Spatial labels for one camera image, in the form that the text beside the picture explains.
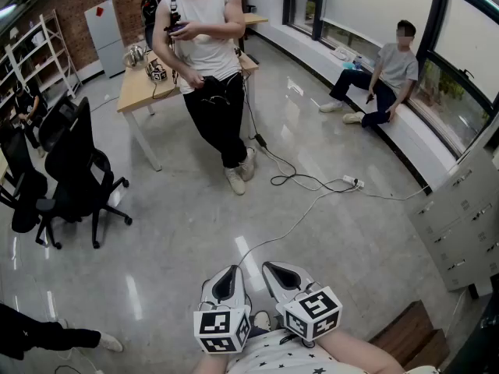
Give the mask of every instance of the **black jeans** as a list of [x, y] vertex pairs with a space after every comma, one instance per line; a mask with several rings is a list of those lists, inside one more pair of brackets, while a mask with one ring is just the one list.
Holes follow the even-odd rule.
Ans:
[[197, 130], [221, 153], [224, 166], [237, 168], [247, 157], [244, 142], [239, 138], [244, 104], [242, 75], [238, 73], [221, 82], [224, 96], [219, 96], [223, 92], [207, 82], [202, 89], [184, 94], [184, 100]]
[[31, 125], [28, 125], [26, 122], [23, 123], [24, 134], [26, 135], [26, 138], [30, 141], [31, 146], [34, 149], [37, 149], [40, 146], [40, 144], [38, 143], [37, 138], [34, 136], [33, 128], [34, 127], [40, 128], [40, 125], [43, 122], [43, 120], [44, 120], [43, 116], [35, 115], [33, 117], [33, 122], [31, 123]]
[[41, 323], [8, 306], [0, 305], [2, 339], [0, 353], [23, 360], [31, 348], [68, 351], [71, 348], [96, 348], [101, 333], [92, 330], [64, 330], [59, 323]]
[[[346, 69], [342, 72], [340, 79], [338, 79], [329, 95], [336, 98], [336, 100], [343, 101], [351, 84], [360, 89], [368, 90], [370, 82], [371, 75], [369, 73]], [[390, 114], [387, 113], [387, 109], [397, 100], [393, 90], [381, 80], [376, 82], [373, 91], [376, 94], [377, 112], [372, 112], [364, 116], [362, 120], [363, 128], [388, 122]]]

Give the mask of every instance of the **water bottle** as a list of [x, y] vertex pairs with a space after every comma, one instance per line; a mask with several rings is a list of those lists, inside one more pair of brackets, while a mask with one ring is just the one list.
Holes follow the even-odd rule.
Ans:
[[354, 63], [356, 65], [356, 71], [359, 71], [360, 69], [362, 69], [362, 55], [357, 55]]

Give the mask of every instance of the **star print shirt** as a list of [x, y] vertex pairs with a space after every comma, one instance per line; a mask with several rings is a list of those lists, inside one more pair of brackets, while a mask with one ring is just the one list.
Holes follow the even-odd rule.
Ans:
[[[280, 344], [290, 333], [277, 330], [248, 340], [244, 351], [233, 355], [228, 374], [369, 374], [362, 369], [334, 360], [316, 345], [305, 348], [301, 338]], [[431, 374], [433, 367], [421, 367], [406, 374]]]

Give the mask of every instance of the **sneaker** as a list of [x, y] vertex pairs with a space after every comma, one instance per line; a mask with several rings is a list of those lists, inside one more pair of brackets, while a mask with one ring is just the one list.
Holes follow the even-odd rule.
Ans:
[[271, 331], [271, 317], [267, 312], [262, 310], [255, 315], [253, 325], [265, 331]]
[[57, 323], [59, 323], [64, 330], [67, 330], [69, 328], [68, 320], [66, 319], [58, 319]]
[[228, 182], [231, 183], [232, 190], [238, 195], [241, 196], [246, 191], [246, 186], [244, 185], [244, 181], [239, 176], [236, 168], [229, 169], [225, 168], [225, 177]]
[[319, 111], [325, 114], [341, 111], [344, 107], [343, 101], [334, 100], [332, 103], [324, 104], [319, 107]]
[[99, 346], [102, 346], [105, 349], [108, 349], [108, 351], [113, 351], [113, 352], [123, 352], [123, 345], [119, 340], [116, 338], [112, 337], [111, 335], [107, 333], [101, 333], [101, 340], [99, 341]]
[[257, 152], [253, 148], [247, 148], [248, 156], [241, 162], [241, 179], [244, 182], [248, 182], [255, 175], [255, 158], [257, 157]]
[[355, 114], [347, 114], [343, 117], [343, 123], [351, 125], [352, 123], [362, 123], [364, 118], [363, 112], [356, 112]]

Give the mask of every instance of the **power strip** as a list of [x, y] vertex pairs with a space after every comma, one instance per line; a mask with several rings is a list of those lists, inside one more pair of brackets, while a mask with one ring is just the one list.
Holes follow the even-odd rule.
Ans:
[[351, 178], [350, 176], [343, 176], [343, 182], [348, 183], [353, 186], [359, 186], [360, 189], [363, 189], [364, 186], [366, 185], [362, 180], [359, 180], [358, 178]]

